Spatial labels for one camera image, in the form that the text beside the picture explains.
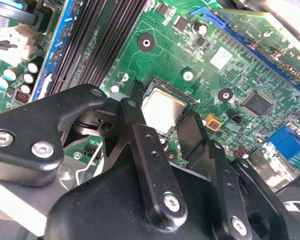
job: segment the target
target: screw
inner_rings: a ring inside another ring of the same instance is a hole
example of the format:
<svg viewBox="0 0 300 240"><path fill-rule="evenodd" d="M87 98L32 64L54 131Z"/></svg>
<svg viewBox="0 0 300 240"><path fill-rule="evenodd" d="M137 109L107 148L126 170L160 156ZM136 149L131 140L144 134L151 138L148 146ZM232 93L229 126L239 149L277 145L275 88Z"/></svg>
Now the screw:
<svg viewBox="0 0 300 240"><path fill-rule="evenodd" d="M31 152L39 158L47 159L54 154L55 150L51 143L38 141L31 147Z"/></svg>
<svg viewBox="0 0 300 240"><path fill-rule="evenodd" d="M222 146L220 145L220 143L218 143L218 142L214 142L214 145L218 148L218 149L221 149L222 148Z"/></svg>
<svg viewBox="0 0 300 240"><path fill-rule="evenodd" d="M247 235L247 233L248 233L247 228L239 218L237 218L236 216L233 216L231 218L231 222L232 222L232 225L233 225L234 229L237 230L237 232L241 236L246 236Z"/></svg>
<svg viewBox="0 0 300 240"><path fill-rule="evenodd" d="M81 152L76 151L76 152L73 154L73 158L74 158L75 160L80 160L80 159L82 158Z"/></svg>
<svg viewBox="0 0 300 240"><path fill-rule="evenodd" d="M249 165L245 161L242 161L241 163L245 168L247 168L247 169L249 168Z"/></svg>
<svg viewBox="0 0 300 240"><path fill-rule="evenodd" d="M166 193L163 196L164 204L168 209L170 209L172 212L178 212L180 210L180 202L178 198L171 194L171 193Z"/></svg>
<svg viewBox="0 0 300 240"><path fill-rule="evenodd" d="M137 104L136 104L134 101L132 101L132 100L129 100L129 101L128 101L128 104L129 104L130 106L132 106L132 107L137 106Z"/></svg>
<svg viewBox="0 0 300 240"><path fill-rule="evenodd" d="M14 136L5 131L0 131L0 147L6 147L12 144Z"/></svg>
<svg viewBox="0 0 300 240"><path fill-rule="evenodd" d="M97 97L101 97L101 96L102 96L101 91L98 90L98 89L95 89L95 88L91 89L91 93L92 93L93 95L97 96Z"/></svg>

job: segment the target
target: screw hole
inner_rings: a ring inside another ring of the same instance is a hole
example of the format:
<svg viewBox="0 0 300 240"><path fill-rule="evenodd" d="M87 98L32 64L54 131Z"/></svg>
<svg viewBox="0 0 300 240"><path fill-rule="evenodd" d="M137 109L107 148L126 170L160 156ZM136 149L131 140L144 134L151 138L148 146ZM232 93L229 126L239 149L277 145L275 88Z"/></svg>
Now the screw hole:
<svg viewBox="0 0 300 240"><path fill-rule="evenodd" d="M150 141L154 138L154 137L151 136L150 134L147 134L145 137L146 137L146 139L148 139L148 140L150 140Z"/></svg>
<svg viewBox="0 0 300 240"><path fill-rule="evenodd" d="M152 157L154 157L154 158L158 158L158 157L160 156L160 154L157 153L156 151L152 151L152 152L151 152L151 155L152 155Z"/></svg>
<svg viewBox="0 0 300 240"><path fill-rule="evenodd" d="M228 186L231 190L235 190L235 187L234 187L231 183L227 183L227 186Z"/></svg>
<svg viewBox="0 0 300 240"><path fill-rule="evenodd" d="M113 125L110 122L105 122L104 124L102 124L101 129L104 132L108 132L113 128Z"/></svg>

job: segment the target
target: silver screw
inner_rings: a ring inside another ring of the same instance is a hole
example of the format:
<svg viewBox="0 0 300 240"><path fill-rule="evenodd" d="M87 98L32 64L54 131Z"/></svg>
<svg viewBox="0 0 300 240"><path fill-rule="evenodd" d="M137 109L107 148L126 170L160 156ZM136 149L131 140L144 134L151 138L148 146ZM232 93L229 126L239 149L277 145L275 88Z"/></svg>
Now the silver screw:
<svg viewBox="0 0 300 240"><path fill-rule="evenodd" d="M177 197L171 193L166 193L163 196L164 204L172 212L178 212L180 210L180 202Z"/></svg>
<svg viewBox="0 0 300 240"><path fill-rule="evenodd" d="M218 149L221 149L222 148L222 146L220 145L220 143L218 143L218 142L214 142L214 145L218 148Z"/></svg>
<svg viewBox="0 0 300 240"><path fill-rule="evenodd" d="M129 104L130 106L132 106L132 107L137 106L137 104L136 104L134 101L132 101L132 100L129 100L129 101L128 101L128 104Z"/></svg>
<svg viewBox="0 0 300 240"><path fill-rule="evenodd" d="M68 164L62 164L58 172L61 181L68 181L75 178L75 171Z"/></svg>
<svg viewBox="0 0 300 240"><path fill-rule="evenodd" d="M249 165L245 161L242 161L241 163L245 168L247 168L247 169L249 168Z"/></svg>
<svg viewBox="0 0 300 240"><path fill-rule="evenodd" d="M236 216L233 216L231 218L231 222L232 222L234 229L237 230L237 232L241 236L246 236L248 234L246 226L239 218L237 218Z"/></svg>
<svg viewBox="0 0 300 240"><path fill-rule="evenodd" d="M101 96L102 96L101 91L98 90L98 89L95 89L95 88L91 89L91 93L92 93L93 95L97 96L97 97L101 97Z"/></svg>
<svg viewBox="0 0 300 240"><path fill-rule="evenodd" d="M76 152L73 154L73 158L74 158L75 160L80 160L80 159L82 158L81 152L76 151Z"/></svg>
<svg viewBox="0 0 300 240"><path fill-rule="evenodd" d="M31 152L39 158L50 158L55 150L54 147L47 141L38 141L31 147Z"/></svg>
<svg viewBox="0 0 300 240"><path fill-rule="evenodd" d="M14 136L5 131L0 131L0 147L9 146L14 142Z"/></svg>

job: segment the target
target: black plastic bracket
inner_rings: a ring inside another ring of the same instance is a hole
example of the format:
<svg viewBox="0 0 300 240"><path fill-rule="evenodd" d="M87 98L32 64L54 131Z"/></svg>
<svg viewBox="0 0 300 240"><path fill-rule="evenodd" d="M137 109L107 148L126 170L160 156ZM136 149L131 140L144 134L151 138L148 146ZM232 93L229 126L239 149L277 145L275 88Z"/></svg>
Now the black plastic bracket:
<svg viewBox="0 0 300 240"><path fill-rule="evenodd" d="M101 109L106 100L102 91L84 84L0 113L0 132L13 137L10 145L0 146L0 180L28 186L50 183L63 162L63 144L73 122L88 110ZM53 154L34 155L32 146L38 142L49 143Z"/></svg>

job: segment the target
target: capacitor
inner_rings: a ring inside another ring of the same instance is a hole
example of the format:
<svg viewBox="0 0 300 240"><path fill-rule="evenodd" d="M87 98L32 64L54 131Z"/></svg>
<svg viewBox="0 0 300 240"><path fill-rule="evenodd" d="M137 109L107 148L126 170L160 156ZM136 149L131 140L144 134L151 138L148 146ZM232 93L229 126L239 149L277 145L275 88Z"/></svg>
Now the capacitor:
<svg viewBox="0 0 300 240"><path fill-rule="evenodd" d="M27 84L33 84L37 78L38 74L33 74L31 72L25 72L22 75L23 81Z"/></svg>
<svg viewBox="0 0 300 240"><path fill-rule="evenodd" d="M40 71L43 62L44 58L42 56L37 56L27 63L26 69L32 74L37 74Z"/></svg>
<svg viewBox="0 0 300 240"><path fill-rule="evenodd" d="M4 77L0 77L0 89L6 90L10 85L11 81L5 79Z"/></svg>
<svg viewBox="0 0 300 240"><path fill-rule="evenodd" d="M192 79L194 79L194 74L192 73L190 68L185 68L182 71L182 77L183 77L183 80L188 82L188 81L191 81Z"/></svg>
<svg viewBox="0 0 300 240"><path fill-rule="evenodd" d="M249 157L249 153L244 146L238 146L238 151L243 159L247 159Z"/></svg>
<svg viewBox="0 0 300 240"><path fill-rule="evenodd" d="M8 81L15 81L18 77L20 77L22 71L20 68L12 66L3 71L3 76Z"/></svg>
<svg viewBox="0 0 300 240"><path fill-rule="evenodd" d="M237 150L233 151L232 155L233 155L233 157L234 157L235 159L240 159L240 158L241 158L240 153L239 153L239 151L237 151Z"/></svg>
<svg viewBox="0 0 300 240"><path fill-rule="evenodd" d="M124 87L124 83L121 81L117 81L114 83L114 85L112 85L111 87L111 92L112 93L119 93L120 90Z"/></svg>
<svg viewBox="0 0 300 240"><path fill-rule="evenodd" d="M32 87L31 85L27 84L27 83L22 83L20 85L20 90L21 92L23 92L24 94L30 94L32 91Z"/></svg>
<svg viewBox="0 0 300 240"><path fill-rule="evenodd" d="M200 35L205 35L208 32L208 26L198 21L193 24L193 29Z"/></svg>

